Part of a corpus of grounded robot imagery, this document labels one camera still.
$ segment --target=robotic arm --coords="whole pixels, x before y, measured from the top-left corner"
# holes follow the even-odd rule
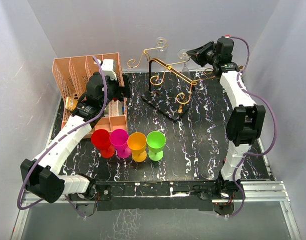
[[[216,179],[217,193],[231,195],[238,191],[234,179],[240,185],[241,170],[240,164],[244,153],[248,152],[255,140],[260,137],[265,107],[257,105],[254,100],[243,90],[246,90],[241,81],[239,67],[232,62],[232,51],[234,42],[229,37],[221,37],[217,43],[213,41],[187,54],[200,66],[211,64],[213,73],[219,76],[219,83],[225,89],[232,104],[233,112],[227,123],[226,136],[229,140],[229,147],[225,163]]]
[[[104,59],[101,68],[107,84],[106,104],[113,99],[123,101],[123,98],[131,97],[131,85],[127,75],[123,75],[125,86],[119,86],[114,72],[114,60]],[[58,174],[69,154],[79,141],[92,130],[102,116],[82,127],[77,127],[97,116],[101,109],[106,107],[103,105],[103,79],[99,72],[95,72],[89,78],[86,92],[79,98],[76,108],[72,111],[72,115],[68,118],[66,125],[59,134],[33,161],[25,159],[22,162],[20,169],[24,181],[35,161],[44,155],[26,182],[26,190],[49,203],[55,202],[63,194],[79,193],[88,196],[93,195],[92,191],[95,190],[92,186],[93,184],[91,184],[91,178],[85,175],[66,176]]]

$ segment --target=dish rack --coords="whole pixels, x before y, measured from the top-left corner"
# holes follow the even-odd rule
[[[98,66],[92,59],[95,56],[103,61],[104,59],[113,59],[116,62],[115,73],[120,86],[124,86],[122,68],[119,59],[119,53],[97,54],[87,56],[63,57],[55,58],[53,62],[52,72],[56,80],[63,101],[67,97],[78,99],[85,91],[88,79],[94,72],[98,72]],[[90,138],[93,132],[97,129],[105,129],[110,133],[115,129],[124,129],[127,131],[127,107],[126,98],[124,98],[124,115],[102,117],[96,126],[84,138]],[[64,108],[63,120],[61,128],[63,128],[71,115],[71,111]]]

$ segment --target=red object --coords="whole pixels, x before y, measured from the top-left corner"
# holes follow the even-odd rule
[[[96,130],[91,136],[91,142],[97,147],[103,158],[110,158],[115,153],[115,148],[109,140],[109,132],[105,129]]]

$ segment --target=marble tabletop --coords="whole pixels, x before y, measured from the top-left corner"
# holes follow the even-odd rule
[[[226,124],[232,112],[228,97],[218,80],[198,82],[192,94],[189,110],[181,120],[173,122],[141,99],[148,90],[148,73],[128,73],[132,82],[132,98],[127,100],[128,133],[161,131],[166,136],[164,157],[153,162],[135,162],[117,154],[102,158],[90,139],[82,139],[65,161],[60,175],[86,174],[97,181],[195,181],[214,180],[227,154]],[[192,78],[206,78],[202,72],[192,72]],[[173,94],[187,89],[187,83],[169,72],[163,87]],[[63,101],[57,112],[52,138],[58,134],[63,114]],[[260,152],[256,142],[251,151]],[[247,157],[242,179],[270,179],[262,157]]]

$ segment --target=wall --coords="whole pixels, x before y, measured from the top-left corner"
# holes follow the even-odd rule
[[[27,1],[0,0],[0,240],[18,213],[19,166],[44,149],[59,101],[55,57]]]
[[[166,61],[177,52],[195,49],[231,34],[257,42],[278,0],[28,0],[59,57],[120,52],[121,63],[139,60],[157,37],[169,42]],[[244,63],[246,51],[237,42],[234,61]],[[191,69],[199,68],[189,62]],[[148,71],[144,61],[136,71]]]
[[[265,97],[277,115],[278,140],[268,158],[275,177],[285,182],[306,240],[306,0],[280,1],[245,75],[247,87]],[[262,132],[266,148],[272,132],[268,116]]]

